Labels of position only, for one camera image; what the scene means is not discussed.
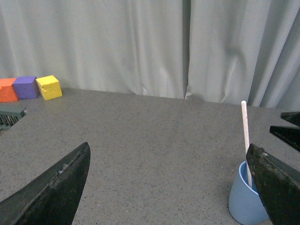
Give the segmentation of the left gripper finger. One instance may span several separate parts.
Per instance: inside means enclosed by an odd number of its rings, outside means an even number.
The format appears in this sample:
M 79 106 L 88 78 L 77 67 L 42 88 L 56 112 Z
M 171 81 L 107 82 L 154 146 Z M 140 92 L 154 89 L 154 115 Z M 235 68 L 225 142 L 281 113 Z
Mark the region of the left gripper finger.
M 270 132 L 296 149 L 300 151 L 300 129 L 297 127 L 281 127 L 271 126 Z
M 300 112 L 282 112 L 281 118 L 298 127 L 300 126 Z

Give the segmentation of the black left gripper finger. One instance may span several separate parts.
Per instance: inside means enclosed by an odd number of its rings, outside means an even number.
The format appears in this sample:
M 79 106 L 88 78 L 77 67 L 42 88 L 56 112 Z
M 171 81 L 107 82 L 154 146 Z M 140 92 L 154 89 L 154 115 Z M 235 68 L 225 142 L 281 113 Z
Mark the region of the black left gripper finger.
M 300 172 L 254 144 L 250 144 L 246 159 L 272 224 L 298 225 Z
M 2 225 L 70 225 L 90 167 L 90 147 L 82 143 L 29 184 L 0 203 Z

